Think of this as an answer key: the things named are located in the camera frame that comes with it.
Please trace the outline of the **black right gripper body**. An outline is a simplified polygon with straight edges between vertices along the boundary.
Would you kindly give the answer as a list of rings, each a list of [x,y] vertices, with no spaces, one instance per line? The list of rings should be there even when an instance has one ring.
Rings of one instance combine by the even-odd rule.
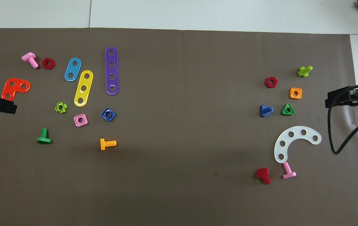
[[[358,85],[346,86],[328,92],[328,98],[325,100],[326,108],[345,105],[358,107]]]

